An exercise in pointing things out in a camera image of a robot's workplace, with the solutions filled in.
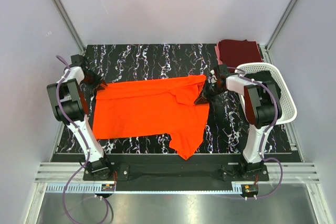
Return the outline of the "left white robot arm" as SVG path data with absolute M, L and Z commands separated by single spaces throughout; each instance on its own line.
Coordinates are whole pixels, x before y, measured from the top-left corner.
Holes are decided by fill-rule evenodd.
M 102 146 L 95 138 L 89 124 L 89 108 L 80 88 L 85 84 L 92 91 L 104 90 L 107 84 L 103 75 L 93 72 L 87 59 L 72 55 L 71 64 L 57 55 L 65 65 L 61 78 L 47 86 L 50 105 L 57 121 L 62 122 L 75 136 L 85 155 L 81 168 L 91 179 L 107 180 L 113 175 L 113 167 Z

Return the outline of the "orange t shirt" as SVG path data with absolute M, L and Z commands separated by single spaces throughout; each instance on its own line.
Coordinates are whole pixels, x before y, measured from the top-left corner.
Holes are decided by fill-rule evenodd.
M 93 134 L 99 140 L 168 134 L 184 160 L 203 142 L 209 104 L 194 102 L 205 75 L 109 83 L 96 94 Z

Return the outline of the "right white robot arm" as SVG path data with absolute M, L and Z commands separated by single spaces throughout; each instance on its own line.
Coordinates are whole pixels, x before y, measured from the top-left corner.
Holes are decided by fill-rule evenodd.
M 266 171 L 264 149 L 270 130 L 282 116 L 281 91 L 269 70 L 246 73 L 241 69 L 230 72 L 225 64 L 217 65 L 208 74 L 195 105 L 212 102 L 214 96 L 232 91 L 243 96 L 244 115 L 249 123 L 246 146 L 237 165 L 224 169 L 226 178 L 253 180 Z

